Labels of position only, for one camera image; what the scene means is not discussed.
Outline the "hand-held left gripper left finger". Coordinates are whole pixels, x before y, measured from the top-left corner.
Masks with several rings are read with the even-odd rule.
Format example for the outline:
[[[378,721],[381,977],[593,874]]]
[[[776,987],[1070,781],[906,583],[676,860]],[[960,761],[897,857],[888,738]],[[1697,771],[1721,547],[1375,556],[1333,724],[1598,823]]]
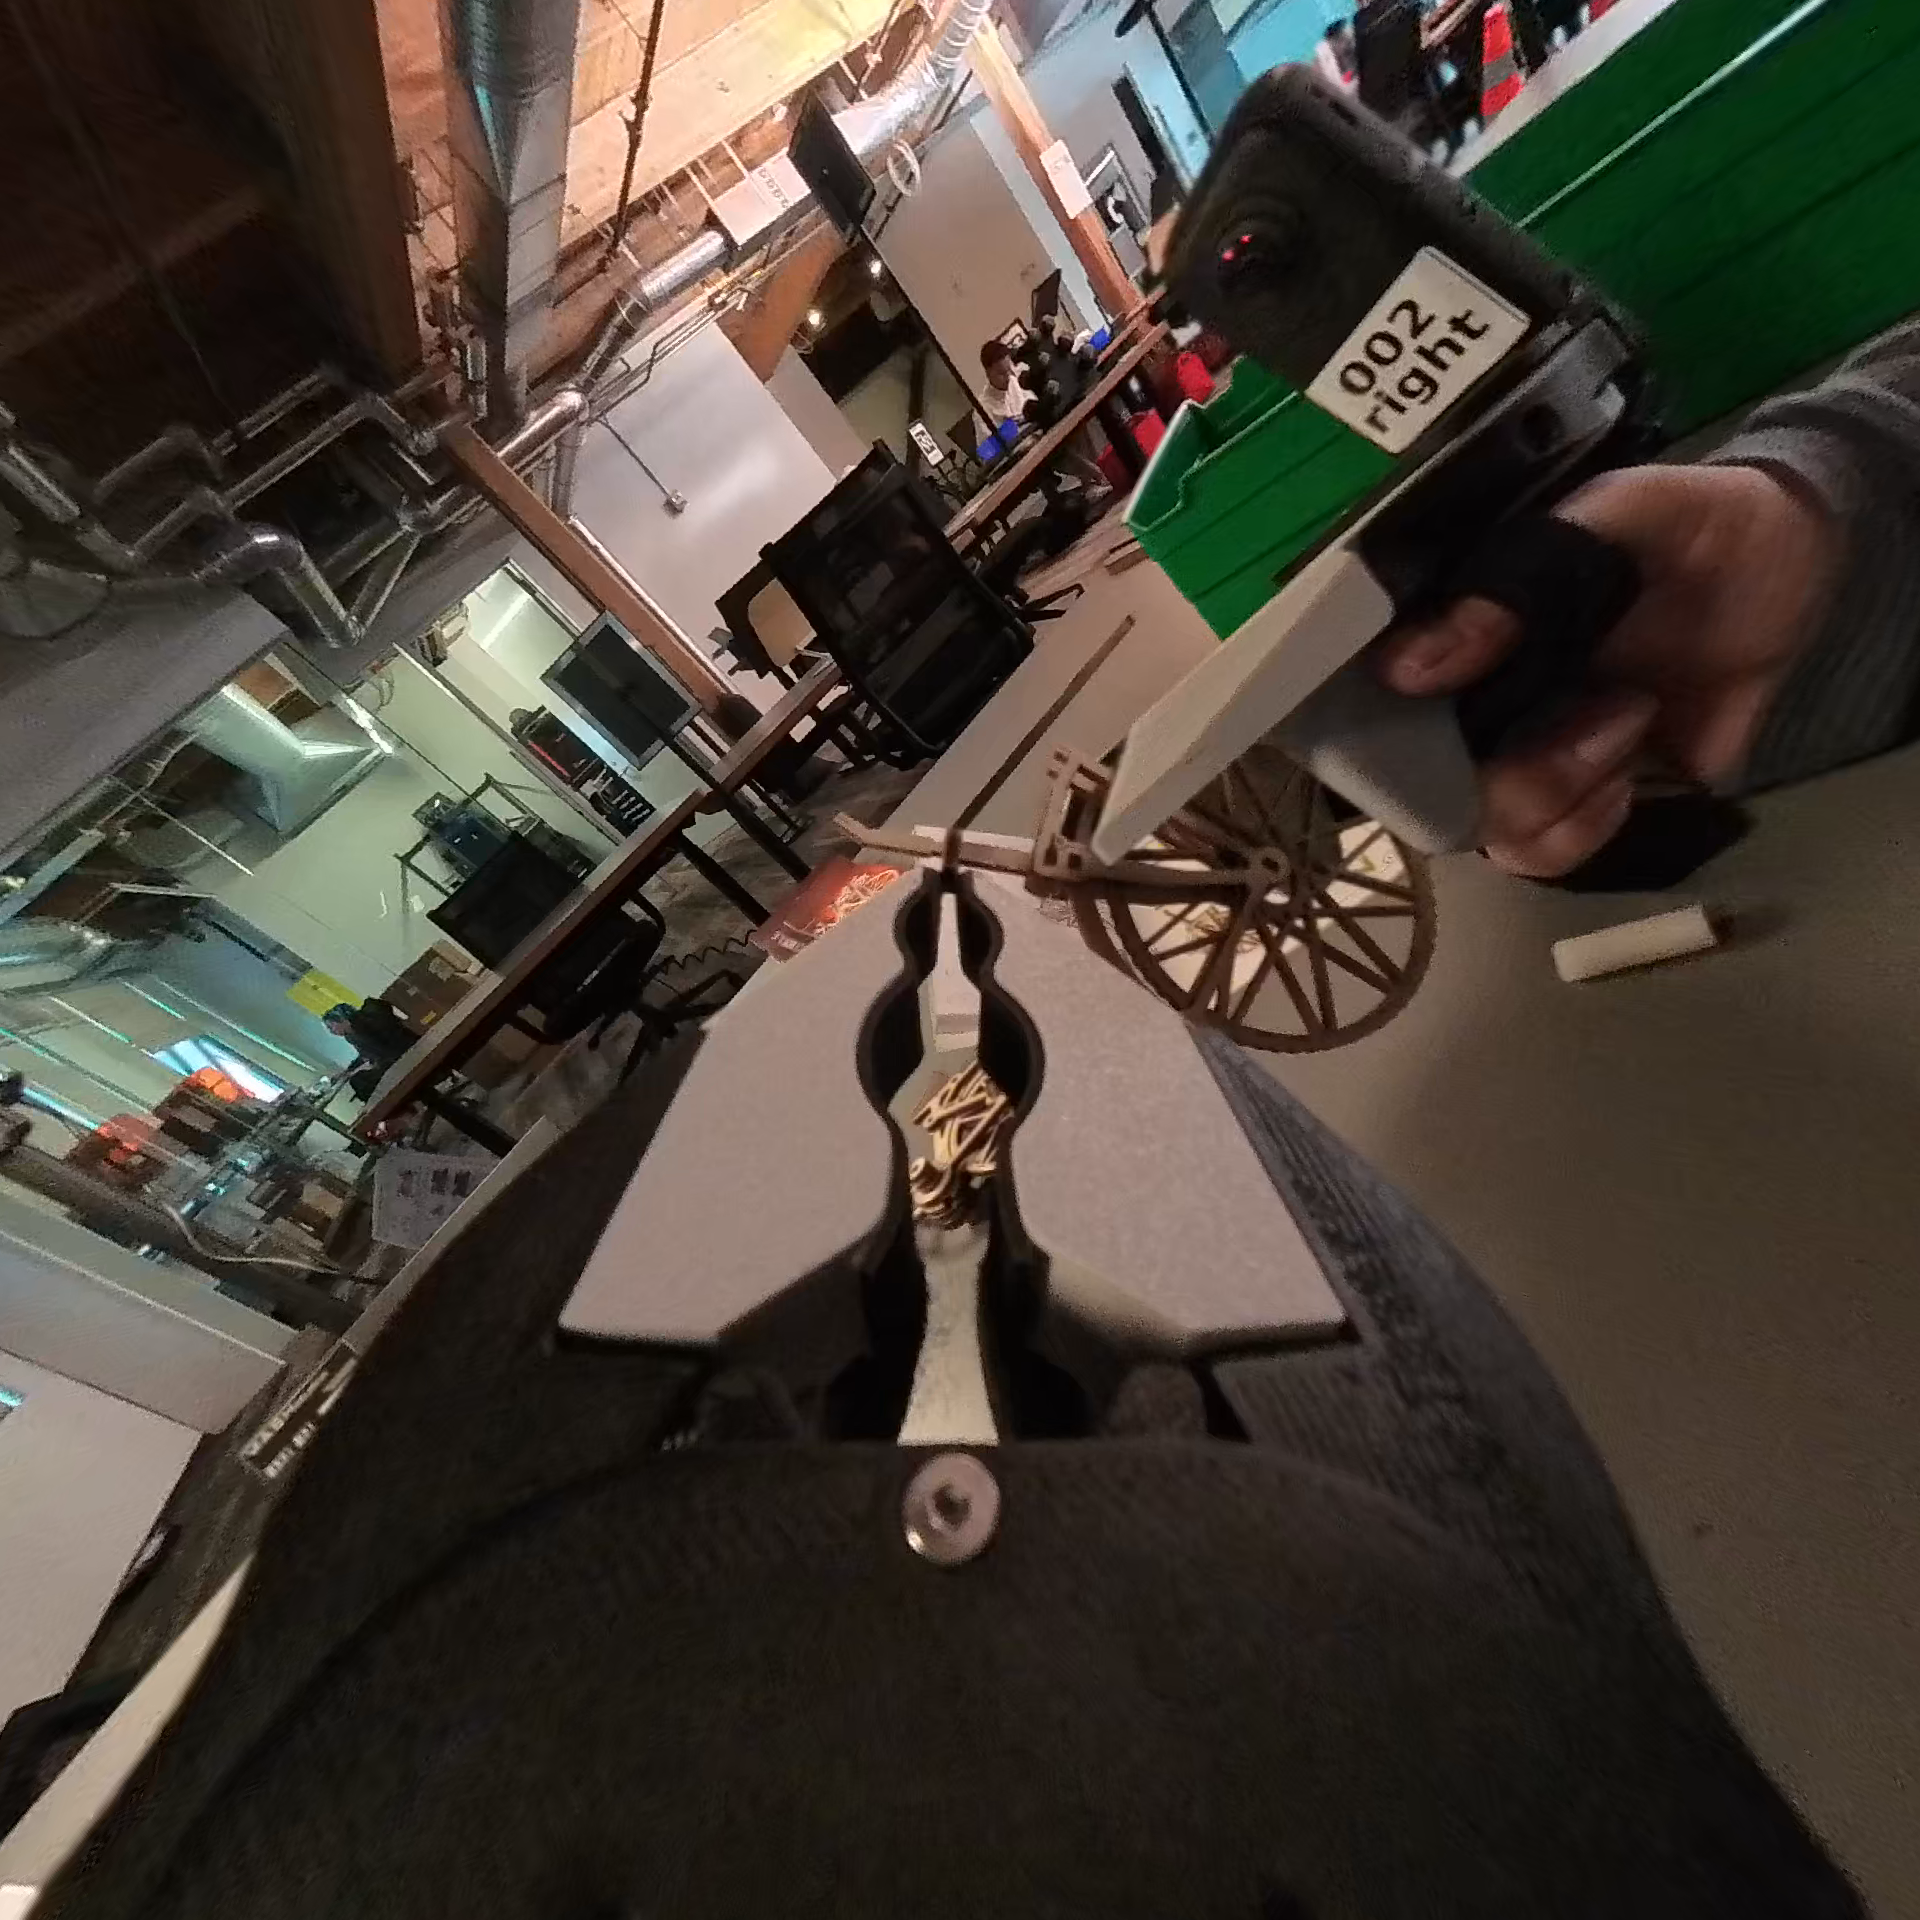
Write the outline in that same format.
[[[925,1059],[944,894],[888,883],[708,1021],[560,1311],[564,1333],[848,1358],[888,1316],[917,1322],[894,1100]]]

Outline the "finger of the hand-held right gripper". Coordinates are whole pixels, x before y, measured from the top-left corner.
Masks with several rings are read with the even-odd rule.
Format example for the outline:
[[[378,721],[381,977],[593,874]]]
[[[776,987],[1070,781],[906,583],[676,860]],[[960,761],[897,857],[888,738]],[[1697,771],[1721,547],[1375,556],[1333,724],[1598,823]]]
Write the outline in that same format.
[[[1169,688],[1120,742],[1092,855],[1119,861],[1333,683],[1395,622],[1351,544],[1315,558]]]

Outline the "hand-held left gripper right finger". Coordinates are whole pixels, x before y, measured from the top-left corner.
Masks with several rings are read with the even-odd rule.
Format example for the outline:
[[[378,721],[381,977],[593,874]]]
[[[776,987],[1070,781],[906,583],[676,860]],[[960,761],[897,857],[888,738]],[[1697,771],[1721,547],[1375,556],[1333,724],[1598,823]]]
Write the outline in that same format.
[[[1041,901],[960,883],[980,1062],[1014,1103],[997,1229],[1050,1358],[1220,1358],[1348,1311],[1203,1034]]]

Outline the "thin carved wooden part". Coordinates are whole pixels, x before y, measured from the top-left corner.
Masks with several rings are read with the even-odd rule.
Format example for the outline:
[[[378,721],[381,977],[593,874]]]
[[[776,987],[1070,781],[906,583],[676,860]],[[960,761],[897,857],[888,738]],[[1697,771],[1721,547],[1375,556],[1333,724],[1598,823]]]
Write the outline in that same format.
[[[917,1223],[957,1229],[986,1201],[1013,1108],[982,1063],[986,1000],[964,954],[959,908],[942,912],[921,983],[923,1089],[906,1106],[909,1196]]]

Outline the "wooden spoked wheel model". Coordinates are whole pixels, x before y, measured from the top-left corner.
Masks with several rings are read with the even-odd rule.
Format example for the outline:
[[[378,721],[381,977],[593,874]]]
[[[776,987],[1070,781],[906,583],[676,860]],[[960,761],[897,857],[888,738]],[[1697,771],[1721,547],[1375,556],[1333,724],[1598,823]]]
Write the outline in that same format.
[[[888,828],[836,812],[854,843],[1024,888],[1100,960],[1188,1023],[1262,1051],[1357,1043],[1429,974],[1429,860],[1278,748],[1257,745],[1112,857],[1092,847],[1119,756],[1060,748],[1026,834]]]

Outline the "person's right forearm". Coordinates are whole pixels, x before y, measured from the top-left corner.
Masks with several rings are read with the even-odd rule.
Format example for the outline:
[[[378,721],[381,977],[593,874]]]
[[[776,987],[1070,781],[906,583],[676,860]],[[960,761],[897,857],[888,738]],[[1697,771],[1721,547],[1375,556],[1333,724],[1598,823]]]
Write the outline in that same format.
[[[1731,796],[1802,783],[1919,738],[1919,320],[1818,383],[1769,395],[1711,463],[1756,467],[1826,516],[1835,559]]]

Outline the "person's right hand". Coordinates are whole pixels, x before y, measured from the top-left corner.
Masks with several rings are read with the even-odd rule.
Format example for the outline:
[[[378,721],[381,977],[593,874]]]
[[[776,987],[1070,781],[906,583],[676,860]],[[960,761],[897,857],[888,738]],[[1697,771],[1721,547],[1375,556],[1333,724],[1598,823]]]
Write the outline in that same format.
[[[1580,697],[1480,767],[1478,847],[1524,879],[1559,879],[1597,855],[1646,781],[1731,778],[1812,641],[1841,564],[1825,507],[1758,465],[1615,470],[1554,511],[1625,551],[1640,594]]]

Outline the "long thin wooden strip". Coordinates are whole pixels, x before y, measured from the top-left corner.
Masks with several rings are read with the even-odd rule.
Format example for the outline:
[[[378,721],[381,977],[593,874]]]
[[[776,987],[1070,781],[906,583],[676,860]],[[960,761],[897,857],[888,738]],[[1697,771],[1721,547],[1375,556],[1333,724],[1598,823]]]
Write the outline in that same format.
[[[947,829],[948,837],[954,837],[962,829],[975,826],[982,810],[998,796],[1023,759],[1042,742],[1052,724],[1060,719],[1074,699],[1092,683],[1092,678],[1098,673],[1104,662],[1112,658],[1116,648],[1134,631],[1136,623],[1139,613],[1126,611],[1116,627],[1092,648],[1086,659],[1082,659],[1080,666],[1070,673],[1069,681],[1052,695],[1052,699],[1004,751],[972,800],[960,807],[957,820]]]

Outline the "small green plastic bin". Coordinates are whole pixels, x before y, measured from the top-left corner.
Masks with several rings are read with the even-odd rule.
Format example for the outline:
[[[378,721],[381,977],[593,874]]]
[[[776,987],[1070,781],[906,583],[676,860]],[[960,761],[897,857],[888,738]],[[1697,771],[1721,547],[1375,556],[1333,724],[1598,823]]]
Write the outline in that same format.
[[[1241,355],[1173,415],[1125,519],[1142,551],[1228,638],[1397,459]]]

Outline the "long brown table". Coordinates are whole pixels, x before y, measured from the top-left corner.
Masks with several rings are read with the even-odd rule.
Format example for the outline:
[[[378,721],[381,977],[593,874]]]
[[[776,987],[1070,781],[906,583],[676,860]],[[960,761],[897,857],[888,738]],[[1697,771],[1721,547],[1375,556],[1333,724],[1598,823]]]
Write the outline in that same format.
[[[790,686],[773,708],[759,715],[708,771],[696,776],[690,794],[656,814],[643,832],[623,840],[567,901],[548,912],[508,951],[499,968],[487,972],[445,1018],[429,1026],[410,1043],[393,1068],[386,1068],[374,1096],[351,1127],[353,1138],[378,1142],[397,1118],[414,1108],[425,1108],[445,1118],[467,1139],[482,1143],[497,1156],[507,1154],[514,1139],[493,1119],[482,1116],[461,1118],[457,1113],[447,1091],[451,1078],[520,1015],[526,995],[543,972],[574,947],[589,927],[623,914],[636,900],[640,888],[675,857],[690,863],[712,891],[733,904],[747,924],[759,925],[768,915],[768,908],[708,851],[695,846],[688,832],[701,818],[723,812],[757,846],[766,849],[785,871],[804,879],[808,866],[793,846],[762,832],[757,816],[739,797],[757,779],[765,761],[804,721],[818,718],[832,695],[848,689],[851,683],[838,664],[828,658],[818,659],[799,683]]]

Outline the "red printed box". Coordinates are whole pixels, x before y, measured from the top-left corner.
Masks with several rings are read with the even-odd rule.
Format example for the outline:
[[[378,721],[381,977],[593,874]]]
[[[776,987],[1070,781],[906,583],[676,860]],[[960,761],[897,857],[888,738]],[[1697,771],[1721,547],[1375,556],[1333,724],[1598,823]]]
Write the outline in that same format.
[[[780,898],[773,914],[752,930],[748,941],[759,951],[785,961],[882,896],[904,871],[906,868],[894,860],[828,855]]]

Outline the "black mesh office chair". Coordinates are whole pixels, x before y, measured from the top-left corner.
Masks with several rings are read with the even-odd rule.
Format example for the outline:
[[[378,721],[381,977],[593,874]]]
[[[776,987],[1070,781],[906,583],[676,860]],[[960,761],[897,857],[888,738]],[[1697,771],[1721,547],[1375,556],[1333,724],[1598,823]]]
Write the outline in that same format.
[[[733,658],[793,680],[836,668],[824,726],[854,756],[942,756],[1033,656],[1037,626],[948,540],[921,480],[873,444],[716,599]]]

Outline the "large green plastic crate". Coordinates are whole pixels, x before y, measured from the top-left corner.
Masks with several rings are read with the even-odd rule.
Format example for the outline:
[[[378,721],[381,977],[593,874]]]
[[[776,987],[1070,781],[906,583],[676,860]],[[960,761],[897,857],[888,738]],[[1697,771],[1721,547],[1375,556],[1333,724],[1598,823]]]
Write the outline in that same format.
[[[1916,316],[1919,5],[1619,4],[1456,168],[1639,326],[1691,436]]]

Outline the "hanging black monitor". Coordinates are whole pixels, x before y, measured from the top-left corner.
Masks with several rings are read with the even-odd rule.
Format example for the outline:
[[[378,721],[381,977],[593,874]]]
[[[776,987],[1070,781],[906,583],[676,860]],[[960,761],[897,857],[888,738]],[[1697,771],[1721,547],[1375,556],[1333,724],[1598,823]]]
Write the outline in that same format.
[[[876,181],[817,91],[807,93],[794,111],[786,155],[836,233],[846,242],[862,236]]]

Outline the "black flat monitor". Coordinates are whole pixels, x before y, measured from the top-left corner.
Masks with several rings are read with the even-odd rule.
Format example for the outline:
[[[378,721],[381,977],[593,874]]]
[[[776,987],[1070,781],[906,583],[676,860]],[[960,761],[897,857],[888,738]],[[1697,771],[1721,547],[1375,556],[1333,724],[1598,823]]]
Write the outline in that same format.
[[[685,757],[676,742],[695,724],[695,697],[610,611],[540,671],[540,683],[631,770],[644,771],[661,754]]]

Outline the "silver ventilation duct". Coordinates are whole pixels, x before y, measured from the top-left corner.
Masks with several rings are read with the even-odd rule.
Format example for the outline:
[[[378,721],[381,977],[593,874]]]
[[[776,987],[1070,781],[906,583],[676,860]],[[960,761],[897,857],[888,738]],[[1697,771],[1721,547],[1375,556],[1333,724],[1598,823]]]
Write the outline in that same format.
[[[443,1],[457,288],[481,354],[485,419],[526,414],[557,299],[578,59],[577,1]]]

